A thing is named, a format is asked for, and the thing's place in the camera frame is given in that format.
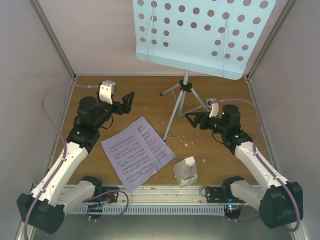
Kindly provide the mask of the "light blue music stand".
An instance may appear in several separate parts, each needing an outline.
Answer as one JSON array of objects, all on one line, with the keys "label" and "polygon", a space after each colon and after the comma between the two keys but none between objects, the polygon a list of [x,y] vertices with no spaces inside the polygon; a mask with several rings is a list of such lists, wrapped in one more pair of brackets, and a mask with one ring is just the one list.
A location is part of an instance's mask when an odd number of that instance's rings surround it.
[{"label": "light blue music stand", "polygon": [[273,0],[135,0],[136,57],[239,80],[275,7]]}]

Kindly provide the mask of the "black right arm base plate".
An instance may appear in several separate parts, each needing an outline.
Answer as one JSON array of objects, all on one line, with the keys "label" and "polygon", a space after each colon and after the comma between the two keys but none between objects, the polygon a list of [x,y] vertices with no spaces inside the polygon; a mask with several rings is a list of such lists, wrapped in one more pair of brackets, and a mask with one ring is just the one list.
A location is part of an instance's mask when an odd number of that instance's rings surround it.
[{"label": "black right arm base plate", "polygon": [[232,195],[230,189],[221,186],[205,186],[205,197],[207,203],[241,204],[243,201]]}]

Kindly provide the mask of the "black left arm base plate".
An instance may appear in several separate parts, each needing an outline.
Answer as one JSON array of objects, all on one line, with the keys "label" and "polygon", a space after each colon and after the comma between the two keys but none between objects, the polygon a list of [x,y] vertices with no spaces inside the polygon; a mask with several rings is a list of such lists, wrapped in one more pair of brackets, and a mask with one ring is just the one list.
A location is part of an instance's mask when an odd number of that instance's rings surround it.
[{"label": "black left arm base plate", "polygon": [[[90,197],[89,199],[86,199],[84,203],[106,203],[106,204],[116,203],[118,201],[118,192],[116,190],[119,190],[119,187],[117,186],[98,187],[98,189],[94,191],[93,196]],[[92,199],[93,197],[96,197],[102,193],[105,193],[105,194],[95,199]]]}]

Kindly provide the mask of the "sheet music papers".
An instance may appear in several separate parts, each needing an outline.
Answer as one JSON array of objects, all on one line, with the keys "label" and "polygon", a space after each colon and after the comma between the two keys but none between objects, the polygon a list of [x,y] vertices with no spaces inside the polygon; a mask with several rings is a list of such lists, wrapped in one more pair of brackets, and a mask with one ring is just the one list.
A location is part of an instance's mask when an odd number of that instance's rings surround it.
[{"label": "sheet music papers", "polygon": [[176,157],[143,116],[101,145],[127,192],[140,187]]}]

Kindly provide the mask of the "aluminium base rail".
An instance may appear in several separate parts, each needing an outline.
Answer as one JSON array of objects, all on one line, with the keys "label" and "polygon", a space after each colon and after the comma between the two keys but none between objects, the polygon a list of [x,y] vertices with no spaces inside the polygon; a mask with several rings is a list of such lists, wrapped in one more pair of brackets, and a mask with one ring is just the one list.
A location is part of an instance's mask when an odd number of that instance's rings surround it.
[{"label": "aluminium base rail", "polygon": [[[43,185],[39,184],[31,192],[30,196],[35,198],[39,196],[40,201],[47,201],[53,207],[63,205],[65,208],[70,209],[80,204],[97,204],[103,205],[105,203],[98,202],[84,202],[94,195],[95,190],[98,188],[93,183],[88,181],[80,181],[77,185],[65,186],[60,189],[56,185],[42,188]],[[201,186],[187,186],[178,187],[170,185],[143,185],[127,193],[122,186],[118,186],[117,202],[112,204],[116,205],[138,205],[138,206],[173,206],[173,205],[201,205],[206,204],[204,188]],[[92,197],[96,199],[104,194],[112,193],[106,191],[98,196]]]}]

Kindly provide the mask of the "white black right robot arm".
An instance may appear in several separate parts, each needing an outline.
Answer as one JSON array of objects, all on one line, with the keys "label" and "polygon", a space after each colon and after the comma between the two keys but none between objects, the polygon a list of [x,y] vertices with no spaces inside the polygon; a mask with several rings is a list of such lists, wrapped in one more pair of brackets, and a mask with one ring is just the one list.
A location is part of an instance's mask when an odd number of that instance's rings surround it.
[{"label": "white black right robot arm", "polygon": [[233,176],[221,185],[221,196],[228,204],[224,208],[228,220],[240,216],[236,203],[242,201],[258,211],[259,218],[269,228],[295,223],[294,231],[303,219],[303,189],[290,182],[260,154],[254,140],[241,128],[241,114],[236,105],[222,107],[221,117],[213,112],[186,113],[193,128],[211,130],[221,136],[222,144],[240,160],[254,176],[258,186],[250,185],[243,177]]}]

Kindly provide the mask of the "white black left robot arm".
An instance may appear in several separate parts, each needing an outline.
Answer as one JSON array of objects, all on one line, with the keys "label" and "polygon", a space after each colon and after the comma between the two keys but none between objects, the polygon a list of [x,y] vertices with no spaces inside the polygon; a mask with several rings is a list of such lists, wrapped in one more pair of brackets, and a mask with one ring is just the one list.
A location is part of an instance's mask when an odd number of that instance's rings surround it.
[{"label": "white black left robot arm", "polygon": [[95,206],[99,206],[106,200],[117,200],[118,187],[104,193],[102,181],[88,175],[75,187],[66,192],[63,190],[100,138],[100,128],[113,119],[113,114],[129,114],[134,96],[132,91],[122,98],[122,102],[108,103],[99,94],[79,101],[73,128],[60,156],[43,180],[29,194],[22,193],[16,201],[26,227],[32,226],[52,235],[60,228],[65,216],[80,203],[96,202]]}]

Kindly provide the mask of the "aluminium frame post left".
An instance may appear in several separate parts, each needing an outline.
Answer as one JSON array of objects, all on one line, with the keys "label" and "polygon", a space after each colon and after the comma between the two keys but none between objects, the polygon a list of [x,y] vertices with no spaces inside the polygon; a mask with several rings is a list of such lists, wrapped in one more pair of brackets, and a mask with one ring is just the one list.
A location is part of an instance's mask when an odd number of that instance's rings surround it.
[{"label": "aluminium frame post left", "polygon": [[43,25],[49,39],[51,40],[51,43],[53,44],[57,54],[59,55],[64,67],[66,68],[67,72],[71,76],[72,80],[75,81],[77,78],[76,73],[74,72],[43,8],[41,7],[38,0],[29,0],[29,3],[32,5],[36,15],[38,16],[41,24]]}]

